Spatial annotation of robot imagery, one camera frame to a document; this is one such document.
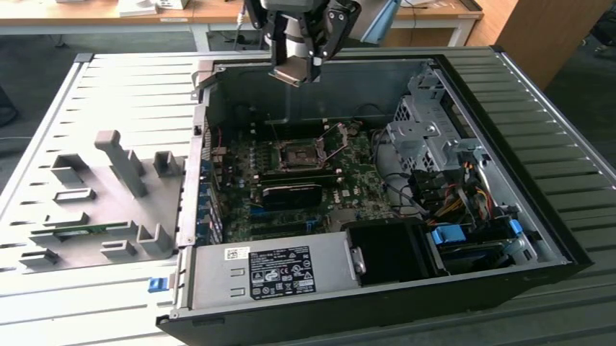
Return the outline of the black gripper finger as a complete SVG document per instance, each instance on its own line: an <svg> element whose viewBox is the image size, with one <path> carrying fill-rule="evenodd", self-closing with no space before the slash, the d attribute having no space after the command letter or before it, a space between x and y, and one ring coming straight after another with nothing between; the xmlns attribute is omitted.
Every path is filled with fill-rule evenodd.
<svg viewBox="0 0 616 346"><path fill-rule="evenodd" d="M361 14L357 1L321 1L309 12L297 16L300 33L308 48L301 83L313 82L321 73L321 64L343 49Z"/></svg>
<svg viewBox="0 0 616 346"><path fill-rule="evenodd" d="M270 38L270 60L273 71L272 75L277 75L279 68L288 61L288 43L285 30L288 28L288 18L284 12L269 10L268 11L268 26L266 36Z"/></svg>

